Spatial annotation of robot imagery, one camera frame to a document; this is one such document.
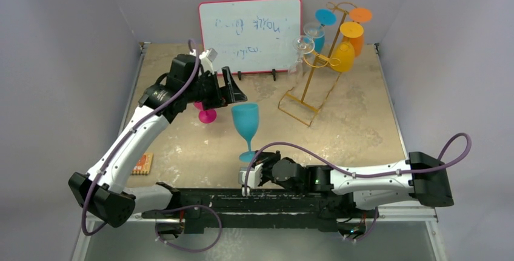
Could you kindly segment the light blue wine glass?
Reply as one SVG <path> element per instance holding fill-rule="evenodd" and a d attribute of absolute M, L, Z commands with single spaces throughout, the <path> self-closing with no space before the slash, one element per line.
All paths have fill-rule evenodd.
<path fill-rule="evenodd" d="M 238 134 L 245 140 L 247 151 L 239 155 L 239 160 L 250 162 L 255 151 L 252 139 L 259 128 L 259 105 L 256 103 L 240 104 L 232 107 L 232 119 Z"/>

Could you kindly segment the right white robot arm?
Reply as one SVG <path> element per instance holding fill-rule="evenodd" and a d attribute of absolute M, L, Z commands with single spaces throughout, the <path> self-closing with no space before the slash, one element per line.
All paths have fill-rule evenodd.
<path fill-rule="evenodd" d="M 238 182 L 243 195 L 267 182 L 296 195 L 345 196 L 341 211 L 354 217 L 362 210 L 417 200 L 429 207 L 454 204 L 443 162 L 422 152 L 405 160 L 371 167 L 302 166 L 279 152 L 261 153 L 251 168 L 242 167 Z"/>

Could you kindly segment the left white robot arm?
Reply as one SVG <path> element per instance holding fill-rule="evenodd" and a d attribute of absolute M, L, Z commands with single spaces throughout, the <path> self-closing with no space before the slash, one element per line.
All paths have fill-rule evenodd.
<path fill-rule="evenodd" d="M 117 228 L 134 213 L 158 210 L 166 218 L 179 214 L 181 202 L 170 186 L 156 184 L 129 192 L 126 183 L 150 144 L 188 104 L 199 102 L 208 110 L 247 101 L 228 67 L 222 68 L 223 87 L 217 75 L 204 68 L 197 56 L 173 58 L 169 72 L 144 91 L 129 123 L 105 155 L 86 173 L 75 172 L 69 178 L 83 217 L 90 213 Z"/>

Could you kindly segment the pink wine glass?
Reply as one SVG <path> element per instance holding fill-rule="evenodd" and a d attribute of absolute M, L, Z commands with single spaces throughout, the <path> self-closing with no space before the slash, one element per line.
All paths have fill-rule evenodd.
<path fill-rule="evenodd" d="M 217 112 L 214 109 L 205 110 L 203 104 L 201 102 L 194 102 L 193 105 L 199 110 L 198 119 L 204 123 L 209 124 L 212 123 L 216 117 Z"/>

